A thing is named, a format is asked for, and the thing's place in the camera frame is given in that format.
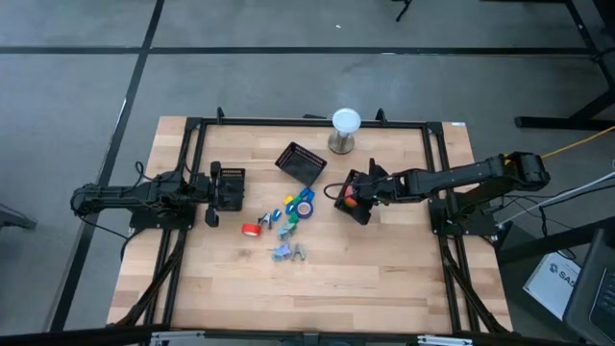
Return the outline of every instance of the wooden tabletop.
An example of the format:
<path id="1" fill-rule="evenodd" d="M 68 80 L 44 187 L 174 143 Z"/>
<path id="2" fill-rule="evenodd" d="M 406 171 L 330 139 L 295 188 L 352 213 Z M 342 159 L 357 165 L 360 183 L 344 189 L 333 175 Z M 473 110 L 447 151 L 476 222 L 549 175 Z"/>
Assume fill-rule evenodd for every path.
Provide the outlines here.
<path id="1" fill-rule="evenodd" d="M 178 116 L 160 119 L 148 176 L 175 167 L 185 120 Z M 443 126 L 451 166 L 472 162 L 465 125 Z M 221 161 L 226 168 L 245 168 L 245 199 L 242 211 L 219 212 L 218 228 L 205 224 L 207 206 L 199 207 L 185 246 L 172 327 L 408 334 L 451 331 L 427 202 L 374 207 L 370 223 L 360 226 L 336 210 L 322 192 L 326 184 L 343 182 L 351 168 L 366 171 L 369 158 L 388 172 L 426 168 L 421 132 L 360 129 L 355 149 L 342 156 L 327 147 L 331 132 L 316 127 L 207 127 L 201 170 L 209 169 L 211 161 Z M 312 187 L 316 192 L 313 216 L 302 220 L 290 239 L 291 244 L 305 246 L 307 259 L 274 262 L 272 249 L 280 245 L 276 229 L 286 215 L 274 224 L 273 231 L 263 230 L 260 237 L 243 235 L 240 229 L 243 223 L 256 223 L 266 212 L 282 209 L 284 197 L 303 188 L 274 164 L 290 141 L 328 164 Z M 432 143 L 438 161 L 437 144 Z M 109 322 L 128 312 L 151 282 L 160 235 L 161 230 L 146 230 L 129 243 Z M 464 239 L 475 290 L 510 328 L 493 249 L 479 237 Z M 161 321 L 165 297 L 166 286 L 159 296 L 155 321 Z M 462 325 L 468 328 L 462 297 L 457 289 Z"/>

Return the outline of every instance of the gray floor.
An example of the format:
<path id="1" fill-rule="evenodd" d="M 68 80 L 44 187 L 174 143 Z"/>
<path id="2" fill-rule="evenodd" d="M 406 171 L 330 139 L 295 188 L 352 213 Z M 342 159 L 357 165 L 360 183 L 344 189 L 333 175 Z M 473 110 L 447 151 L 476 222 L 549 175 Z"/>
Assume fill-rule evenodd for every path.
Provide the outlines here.
<path id="1" fill-rule="evenodd" d="M 139 46 L 154 4 L 3 0 L 0 45 Z M 591 3 L 578 6 L 595 40 L 610 44 Z M 415 0 L 395 23 L 400 8 L 384 0 L 167 0 L 154 45 L 582 46 L 563 6 Z M 31 232 L 0 232 L 0 334 L 45 328 L 79 225 L 68 198 L 96 178 L 134 66 L 135 56 L 0 56 L 0 201 L 39 222 Z M 591 135 L 520 130 L 512 119 L 567 116 L 605 88 L 598 68 L 578 58 L 150 56 L 111 183 L 134 182 L 133 163 L 147 161 L 161 115 L 213 115 L 221 106 L 228 116 L 298 117 L 351 107 L 371 118 L 383 107 L 391 119 L 465 122 L 480 160 L 546 153 Z M 545 193 L 611 171 L 614 137 L 548 160 Z M 612 192 L 594 197 L 552 208 L 549 217 L 577 226 L 610 216 Z M 126 212 L 105 211 L 100 223 L 126 230 L 127 220 Z M 517 221 L 539 234 L 531 216 Z M 96 233 L 67 328 L 104 325 L 120 246 Z M 582 259 L 583 249 L 575 251 Z M 558 337 L 509 304 L 518 332 Z"/>

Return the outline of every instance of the green object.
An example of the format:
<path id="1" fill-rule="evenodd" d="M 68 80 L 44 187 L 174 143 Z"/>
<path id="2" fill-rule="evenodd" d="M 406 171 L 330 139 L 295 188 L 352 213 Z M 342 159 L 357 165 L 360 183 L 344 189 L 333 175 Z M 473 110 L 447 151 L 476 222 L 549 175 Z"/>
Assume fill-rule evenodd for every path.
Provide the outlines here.
<path id="1" fill-rule="evenodd" d="M 288 218 L 288 222 L 290 222 L 291 224 L 295 225 L 295 227 L 297 227 L 297 223 L 299 222 L 299 216 L 297 216 L 296 212 L 293 212 L 290 217 Z"/>

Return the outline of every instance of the black basket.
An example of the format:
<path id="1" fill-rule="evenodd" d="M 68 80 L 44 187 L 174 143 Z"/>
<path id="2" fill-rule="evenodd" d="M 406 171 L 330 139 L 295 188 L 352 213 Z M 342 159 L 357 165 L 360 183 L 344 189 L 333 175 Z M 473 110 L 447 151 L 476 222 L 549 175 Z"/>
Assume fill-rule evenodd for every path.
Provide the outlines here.
<path id="1" fill-rule="evenodd" d="M 354 169 L 350 170 L 348 176 L 346 177 L 346 181 L 344 181 L 345 186 L 343 186 L 339 191 L 339 194 L 337 195 L 337 199 L 335 200 L 333 206 L 336 209 L 344 211 L 347 214 L 351 215 L 359 224 L 367 225 L 370 217 L 372 217 L 372 213 L 369 210 L 374 206 L 374 204 L 366 200 L 360 200 L 360 203 L 358 203 L 356 207 L 350 208 L 344 202 L 346 186 L 351 185 L 357 179 L 359 174 L 361 173 L 355 171 Z"/>
<path id="2" fill-rule="evenodd" d="M 246 184 L 244 168 L 222 168 L 218 177 L 218 203 L 220 211 L 240 211 L 243 208 L 243 191 Z"/>
<path id="3" fill-rule="evenodd" d="M 310 187 L 325 169 L 327 162 L 301 145 L 290 142 L 276 160 L 276 165 L 286 174 Z"/>

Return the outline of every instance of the black floor stripe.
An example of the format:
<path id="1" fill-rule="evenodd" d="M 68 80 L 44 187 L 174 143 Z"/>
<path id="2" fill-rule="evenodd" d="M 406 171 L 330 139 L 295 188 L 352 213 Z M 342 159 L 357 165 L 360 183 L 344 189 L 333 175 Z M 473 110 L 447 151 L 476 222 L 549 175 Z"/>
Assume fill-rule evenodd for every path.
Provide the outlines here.
<path id="1" fill-rule="evenodd" d="M 207 54 L 390 54 L 435 56 L 586 56 L 585 47 L 45 47 L 0 46 L 0 54 L 207 55 Z"/>
<path id="2" fill-rule="evenodd" d="M 160 14 L 162 12 L 163 5 L 164 0 L 157 0 L 156 6 L 154 7 L 154 12 L 152 13 L 152 19 L 150 20 L 150 25 L 147 29 L 145 39 L 143 40 L 143 44 L 141 46 L 143 52 L 139 54 L 136 60 L 135 70 L 133 71 L 133 76 L 128 85 L 126 97 L 124 98 L 124 105 L 122 106 L 122 110 L 117 119 L 117 123 L 111 137 L 111 142 L 109 144 L 107 154 L 105 155 L 105 160 L 103 161 L 103 165 L 98 176 L 97 184 L 99 185 L 107 186 L 109 185 L 109 181 L 111 180 L 111 173 L 113 172 L 113 168 L 115 167 L 115 160 L 117 159 L 117 154 L 119 153 L 122 138 L 124 137 L 124 133 L 126 132 L 126 126 L 128 125 L 128 120 L 133 109 L 136 92 L 141 82 L 143 70 L 145 69 L 145 63 L 147 62 L 147 54 L 144 52 L 152 44 L 154 34 L 156 33 L 156 29 L 160 21 Z M 98 221 L 98 214 L 91 215 L 87 220 L 89 222 L 96 223 Z M 91 244 L 93 235 L 94 228 L 90 225 L 82 223 L 81 234 L 79 235 L 79 239 L 77 240 L 77 249 L 75 251 L 75 256 L 72 258 L 70 269 L 68 270 L 66 276 L 66 280 L 64 282 L 63 288 L 61 288 L 60 299 L 58 300 L 57 308 L 55 310 L 53 318 L 51 319 L 50 332 L 60 332 L 64 329 L 66 319 L 68 318 L 68 313 L 70 312 L 70 306 L 72 305 L 73 299 L 75 297 L 75 292 L 77 291 L 77 286 L 79 285 L 79 280 L 81 278 L 81 274 L 86 263 L 87 252 L 89 251 L 89 246 Z"/>
<path id="3" fill-rule="evenodd" d="M 0 46 L 0 54 L 75 54 L 75 55 L 123 55 L 139 54 L 141 47 L 114 46 Z"/>

